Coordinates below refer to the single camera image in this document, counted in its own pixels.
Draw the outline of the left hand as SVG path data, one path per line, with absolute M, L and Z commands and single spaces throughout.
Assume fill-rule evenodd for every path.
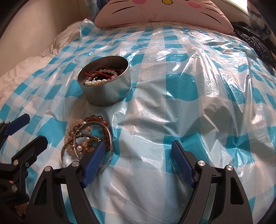
M 14 208 L 12 209 L 13 212 L 16 212 L 16 214 L 19 217 L 23 217 L 26 215 L 26 210 L 27 210 L 27 203 L 23 203 L 23 204 L 19 204 L 19 205 L 15 205 Z

